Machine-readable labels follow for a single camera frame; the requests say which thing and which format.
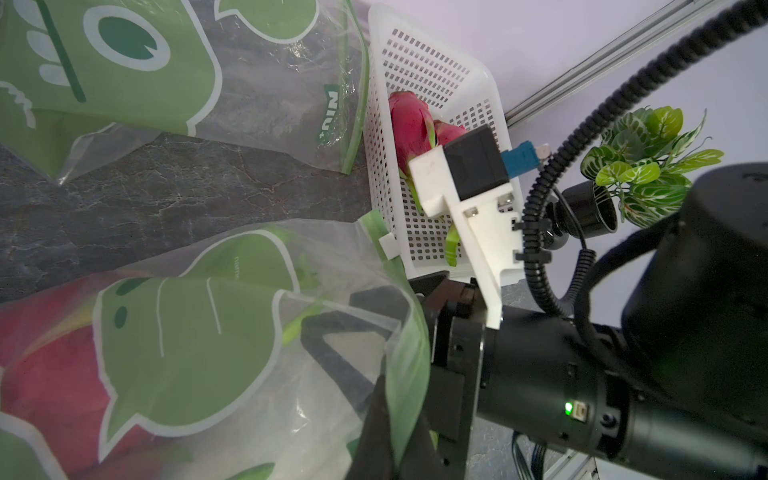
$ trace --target perforated basket wall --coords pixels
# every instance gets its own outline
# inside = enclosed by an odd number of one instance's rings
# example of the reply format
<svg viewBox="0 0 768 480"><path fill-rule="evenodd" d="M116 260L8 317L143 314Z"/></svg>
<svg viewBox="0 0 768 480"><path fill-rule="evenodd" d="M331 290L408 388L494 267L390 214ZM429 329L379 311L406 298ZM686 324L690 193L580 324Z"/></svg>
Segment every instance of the perforated basket wall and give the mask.
<svg viewBox="0 0 768 480"><path fill-rule="evenodd" d="M509 135L496 83L485 66L430 35L413 21L384 5L374 5L370 27L370 86L363 138L373 208L382 212L395 234L409 277L449 270L451 277L467 280L472 267L457 252L457 266L445 261L444 240L451 218L431 219L416 211L406 183L399 176L389 95L413 91L429 105L432 117L472 130L487 124L499 150L509 150ZM521 210L522 195L512 181Z"/></svg>

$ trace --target dragon fruit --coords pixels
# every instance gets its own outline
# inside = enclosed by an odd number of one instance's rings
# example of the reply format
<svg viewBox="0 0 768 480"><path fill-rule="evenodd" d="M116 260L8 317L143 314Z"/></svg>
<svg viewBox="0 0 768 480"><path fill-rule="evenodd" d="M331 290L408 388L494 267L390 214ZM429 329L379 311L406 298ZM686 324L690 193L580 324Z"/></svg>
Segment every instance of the dragon fruit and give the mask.
<svg viewBox="0 0 768 480"><path fill-rule="evenodd" d="M445 145L454 141L467 133L467 129L462 126L446 124L444 121L435 120L435 133L437 134L437 143Z"/></svg>
<svg viewBox="0 0 768 480"><path fill-rule="evenodd" d="M408 175L408 162L437 145L435 123L429 106L412 91L395 91L389 96L392 132L395 135L397 165Z"/></svg>
<svg viewBox="0 0 768 480"><path fill-rule="evenodd" d="M94 348L95 297L86 292L116 278L111 273L89 276L0 309L0 411L32 424L67 475L99 465L99 428L110 399L99 379ZM152 438L135 426L109 459Z"/></svg>

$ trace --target white plastic clip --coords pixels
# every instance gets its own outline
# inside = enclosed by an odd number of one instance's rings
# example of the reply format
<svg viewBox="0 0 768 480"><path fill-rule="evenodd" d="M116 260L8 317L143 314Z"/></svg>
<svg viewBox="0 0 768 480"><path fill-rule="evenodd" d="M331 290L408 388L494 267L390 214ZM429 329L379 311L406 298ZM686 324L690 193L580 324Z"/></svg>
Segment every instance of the white plastic clip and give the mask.
<svg viewBox="0 0 768 480"><path fill-rule="evenodd" d="M397 239L392 235L392 232L379 238L379 245L382 246L382 250L384 250L387 260L400 256L400 247L397 246Z"/></svg>

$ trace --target artificial plant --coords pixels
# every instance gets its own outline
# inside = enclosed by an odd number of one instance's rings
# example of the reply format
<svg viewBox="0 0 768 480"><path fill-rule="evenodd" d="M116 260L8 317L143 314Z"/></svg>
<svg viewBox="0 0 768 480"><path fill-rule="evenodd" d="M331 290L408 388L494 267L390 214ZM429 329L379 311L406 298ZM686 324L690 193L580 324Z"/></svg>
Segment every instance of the artificial plant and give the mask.
<svg viewBox="0 0 768 480"><path fill-rule="evenodd" d="M640 108L615 121L581 161L581 173L597 185L602 198L619 199L621 221L649 227L676 212L691 182L684 174L720 163L719 150L685 153L701 133L707 111L692 131L680 134L683 111L679 108Z"/></svg>

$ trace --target plastic bag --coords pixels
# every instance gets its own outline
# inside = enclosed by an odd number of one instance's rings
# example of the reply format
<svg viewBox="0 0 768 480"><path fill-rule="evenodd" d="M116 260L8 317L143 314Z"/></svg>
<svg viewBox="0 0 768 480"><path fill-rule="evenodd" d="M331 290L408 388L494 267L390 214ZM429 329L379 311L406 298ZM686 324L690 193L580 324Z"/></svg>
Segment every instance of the plastic bag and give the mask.
<svg viewBox="0 0 768 480"><path fill-rule="evenodd" d="M0 0L0 143L58 183L160 131L349 173L367 83L349 0Z"/></svg>
<svg viewBox="0 0 768 480"><path fill-rule="evenodd" d="M343 478L381 372L398 462L429 340L385 234L243 227L0 306L0 478Z"/></svg>

